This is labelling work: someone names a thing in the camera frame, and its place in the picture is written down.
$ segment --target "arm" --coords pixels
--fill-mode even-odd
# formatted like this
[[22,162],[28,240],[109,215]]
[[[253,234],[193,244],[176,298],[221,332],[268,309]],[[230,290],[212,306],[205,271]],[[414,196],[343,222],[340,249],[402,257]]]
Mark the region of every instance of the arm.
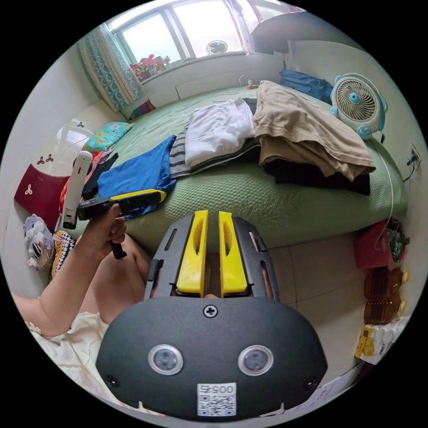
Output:
[[100,262],[89,258],[76,245],[40,298],[26,299],[12,294],[24,321],[33,323],[43,336],[58,336],[68,331]]
[[89,222],[40,298],[26,299],[12,293],[24,321],[33,323],[43,336],[58,336],[70,328],[99,264],[111,252],[109,241],[121,243],[125,239],[124,218],[117,218],[119,214],[120,207],[116,204]]

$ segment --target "cooking oil bottle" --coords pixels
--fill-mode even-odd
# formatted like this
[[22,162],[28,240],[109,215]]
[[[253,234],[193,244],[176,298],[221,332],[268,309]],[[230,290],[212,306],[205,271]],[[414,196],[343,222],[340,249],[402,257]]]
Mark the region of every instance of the cooking oil bottle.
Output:
[[366,324],[387,324],[406,308],[406,301],[401,300],[399,292],[382,298],[371,298],[364,309],[364,322]]
[[377,268],[366,276],[364,281],[364,296],[366,299],[380,299],[395,294],[401,286],[409,281],[410,275],[404,269],[389,270],[387,267]]

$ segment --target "red box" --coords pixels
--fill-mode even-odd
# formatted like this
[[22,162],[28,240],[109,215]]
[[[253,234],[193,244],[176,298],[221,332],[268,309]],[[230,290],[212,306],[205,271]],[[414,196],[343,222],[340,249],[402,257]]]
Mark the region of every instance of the red box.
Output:
[[[399,265],[392,258],[388,232],[385,228],[386,223],[386,220],[376,223],[361,236],[355,238],[354,255],[358,269],[392,268]],[[400,261],[404,258],[405,253],[404,249],[400,255]]]

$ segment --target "window frame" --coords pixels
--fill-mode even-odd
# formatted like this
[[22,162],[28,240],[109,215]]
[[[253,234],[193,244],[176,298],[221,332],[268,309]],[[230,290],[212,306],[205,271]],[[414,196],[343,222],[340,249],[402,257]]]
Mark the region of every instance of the window frame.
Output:
[[[111,33],[113,34],[113,36],[115,37],[116,41],[118,42],[120,48],[122,49],[125,55],[125,58],[128,60],[130,64],[136,64],[138,60],[135,57],[134,53],[132,52],[131,48],[129,47],[128,42],[125,40],[123,33],[124,31],[127,31],[132,27],[135,27],[136,25],[139,25],[140,23],[144,22],[146,19],[149,19],[150,17],[160,15],[169,33],[171,34],[171,37],[180,55],[180,60],[170,63],[172,67],[175,67],[177,65],[186,63],[188,61],[212,57],[208,54],[204,57],[197,57],[195,55],[194,49],[192,47],[192,44],[190,43],[190,40],[186,34],[186,31],[184,30],[183,25],[181,24],[174,10],[174,6],[181,6],[185,4],[191,4],[191,3],[201,3],[204,1],[210,1],[210,0],[175,0],[175,1],[172,1],[171,3],[164,4],[162,6],[158,6],[148,11],[142,12],[141,14],[119,25],[115,29],[111,28],[111,23],[120,15],[117,15],[111,18],[106,22],[106,24],[110,29]],[[242,50],[226,52],[224,54],[219,54],[216,56],[251,52],[252,51],[251,34],[244,18],[239,13],[237,13],[237,11],[233,9],[233,6],[230,0],[219,0],[219,1],[223,2],[223,4],[226,6],[226,9],[230,14],[230,17],[232,18],[232,22],[234,23],[236,34],[238,35]],[[260,12],[257,9],[257,6],[270,8],[273,10],[287,13],[286,12],[286,8],[288,8],[287,3],[280,5],[280,4],[271,3],[266,0],[246,0],[246,1],[249,3],[251,8],[253,9],[259,23],[263,22],[263,19],[261,17]]]

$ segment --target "qr code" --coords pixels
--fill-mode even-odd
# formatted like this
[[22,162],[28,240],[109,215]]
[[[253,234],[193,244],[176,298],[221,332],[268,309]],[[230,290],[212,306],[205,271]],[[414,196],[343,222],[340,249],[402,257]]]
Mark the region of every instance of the qr code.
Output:
[[198,416],[236,416],[236,384],[198,384]]

